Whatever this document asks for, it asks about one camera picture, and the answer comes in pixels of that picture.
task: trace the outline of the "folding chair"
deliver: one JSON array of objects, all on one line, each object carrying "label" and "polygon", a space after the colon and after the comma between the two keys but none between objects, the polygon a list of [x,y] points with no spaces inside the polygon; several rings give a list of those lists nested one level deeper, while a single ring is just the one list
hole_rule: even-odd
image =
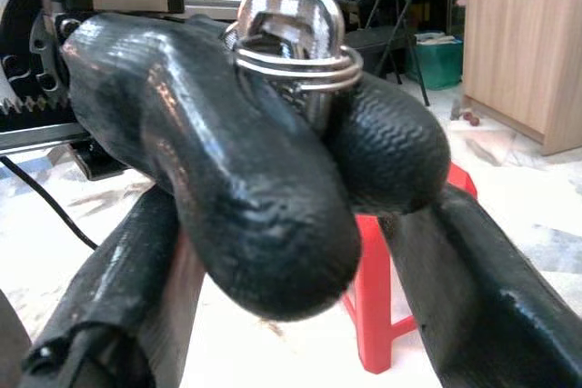
[{"label": "folding chair", "polygon": [[372,54],[382,53],[379,63],[376,64],[375,68],[371,70],[370,73],[374,73],[376,76],[380,76],[384,70],[384,66],[387,58],[390,58],[392,67],[396,74],[396,79],[401,85],[400,74],[396,69],[396,63],[394,57],[392,56],[392,51],[397,49],[407,48],[410,52],[412,63],[416,69],[416,74],[418,77],[418,82],[420,83],[420,89],[422,90],[422,96],[425,100],[425,105],[430,106],[428,102],[428,97],[426,96],[425,81],[422,77],[422,72],[420,71],[420,64],[418,62],[418,57],[414,49],[416,41],[413,41],[412,36],[408,32],[408,26],[406,25],[406,13],[408,8],[412,3],[412,0],[404,0],[404,7],[400,10],[401,0],[396,0],[396,23],[394,25],[381,25],[378,27],[371,27],[372,22],[376,18],[379,6],[382,0],[376,0],[372,12],[367,19],[366,26],[364,29],[360,29],[354,32],[350,32],[346,35],[346,44],[355,48],[358,52],[362,53],[365,58],[364,69],[370,71],[371,66],[366,65],[366,59]]}]

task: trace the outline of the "white floor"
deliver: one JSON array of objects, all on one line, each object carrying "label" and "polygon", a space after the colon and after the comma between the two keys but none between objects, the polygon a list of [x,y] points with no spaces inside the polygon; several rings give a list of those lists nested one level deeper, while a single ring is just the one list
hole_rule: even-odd
[{"label": "white floor", "polygon": [[[402,86],[419,98],[416,84]],[[451,106],[460,94],[460,86],[429,92],[454,161],[473,176],[481,204],[582,315],[582,149],[543,158],[538,144],[493,120],[482,119],[479,127],[451,122]],[[54,168],[32,175],[97,241],[149,186],[133,171],[87,183],[66,155]],[[89,252],[41,199],[1,167],[0,193],[0,287],[35,337]],[[397,283],[393,294],[396,317],[409,313]],[[355,330],[341,305],[305,322],[269,323],[236,307],[206,279],[182,385],[274,384],[440,386],[416,332],[396,341],[393,368],[373,375],[358,360]]]}]

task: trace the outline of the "stool leg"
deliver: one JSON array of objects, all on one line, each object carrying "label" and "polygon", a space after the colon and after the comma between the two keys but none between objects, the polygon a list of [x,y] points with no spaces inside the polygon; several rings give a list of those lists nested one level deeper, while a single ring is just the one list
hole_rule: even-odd
[{"label": "stool leg", "polygon": [[448,171],[447,182],[461,190],[467,191],[477,199],[477,189],[475,188],[475,184],[473,184],[471,176],[465,170],[452,163]]},{"label": "stool leg", "polygon": [[355,280],[356,332],[360,360],[371,373],[392,363],[390,258],[377,219],[359,215],[362,259]]},{"label": "stool leg", "polygon": [[406,335],[416,329],[415,318],[409,315],[407,318],[403,318],[397,323],[392,325],[392,339],[395,340],[399,336]]}]

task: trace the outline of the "metal frame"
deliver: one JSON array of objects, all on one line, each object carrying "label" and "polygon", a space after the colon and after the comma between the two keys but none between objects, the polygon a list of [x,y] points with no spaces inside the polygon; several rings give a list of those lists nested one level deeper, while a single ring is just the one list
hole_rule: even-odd
[{"label": "metal frame", "polygon": [[89,137],[89,133],[79,123],[51,124],[0,132],[0,156],[83,141]]},{"label": "metal frame", "polygon": [[241,0],[185,0],[183,14],[173,15],[176,18],[189,18],[192,15],[207,15],[221,21],[234,21]]},{"label": "metal frame", "polygon": [[[380,5],[380,1],[381,0],[375,1],[374,6],[372,7],[372,11],[370,12],[370,16],[367,19],[365,29],[367,29],[371,25],[372,19],[373,19],[374,15],[376,14],[378,7]],[[425,101],[426,106],[430,106],[430,101],[428,100],[428,96],[426,95],[425,81],[424,81],[424,78],[422,76],[422,71],[420,69],[420,63],[418,61],[418,55],[416,54],[416,51],[414,49],[414,45],[412,44],[411,35],[408,32],[408,26],[406,25],[406,14],[408,13],[408,9],[409,9],[411,3],[412,3],[412,0],[406,0],[404,8],[402,8],[402,11],[400,11],[400,6],[399,6],[400,1],[396,0],[396,24],[394,25],[394,28],[392,29],[390,37],[388,38],[386,48],[384,49],[384,53],[382,54],[382,57],[380,58],[380,62],[378,63],[378,65],[376,67],[375,74],[376,74],[376,76],[380,76],[380,74],[382,72],[382,68],[383,68],[384,64],[386,63],[387,58],[390,57],[390,63],[392,64],[392,68],[394,69],[394,72],[396,75],[396,80],[398,81],[399,85],[402,84],[402,80],[400,79],[400,74],[399,74],[398,70],[396,69],[396,62],[394,61],[394,57],[392,56],[392,42],[394,41],[394,37],[396,36],[398,29],[400,28],[400,26],[402,26],[403,31],[405,33],[406,47],[407,47],[408,51],[410,52],[413,65],[415,66],[415,69],[416,69],[416,74],[418,75],[418,82],[420,85],[420,90],[422,92],[423,100]]]}]

